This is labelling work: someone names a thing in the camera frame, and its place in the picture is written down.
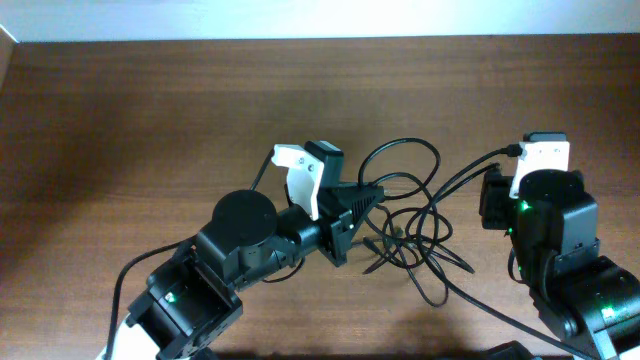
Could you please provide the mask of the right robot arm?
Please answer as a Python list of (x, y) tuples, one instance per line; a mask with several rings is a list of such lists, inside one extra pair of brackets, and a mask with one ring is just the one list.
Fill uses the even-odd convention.
[(515, 181), (485, 174), (479, 214), (484, 228), (508, 233), (540, 320), (582, 358), (638, 358), (639, 281), (600, 255), (598, 204), (581, 172), (533, 171), (510, 198)]

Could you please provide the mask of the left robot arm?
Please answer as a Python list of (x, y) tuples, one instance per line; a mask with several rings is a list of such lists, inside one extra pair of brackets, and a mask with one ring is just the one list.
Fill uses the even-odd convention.
[(291, 203), (278, 211), (255, 190), (237, 190), (216, 204), (194, 236), (170, 245), (172, 256), (147, 279), (123, 322), (110, 321), (103, 359), (189, 359), (242, 313), (239, 291), (321, 252), (343, 265), (365, 217), (384, 197), (381, 186), (340, 183), (319, 194), (312, 219)]

